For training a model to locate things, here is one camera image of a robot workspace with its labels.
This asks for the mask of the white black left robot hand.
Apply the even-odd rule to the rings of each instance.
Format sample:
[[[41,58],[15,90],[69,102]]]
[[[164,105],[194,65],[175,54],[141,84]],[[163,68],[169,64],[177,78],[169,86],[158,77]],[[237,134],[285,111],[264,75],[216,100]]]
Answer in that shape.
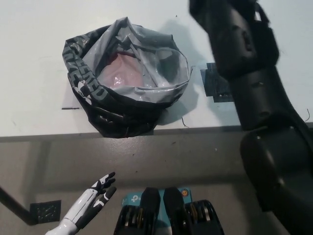
[[[78,229],[79,220],[85,222],[91,218],[93,212],[101,211],[116,192],[116,187],[112,186],[115,182],[114,176],[115,172],[111,172],[86,189],[65,214],[62,222],[70,221]]]

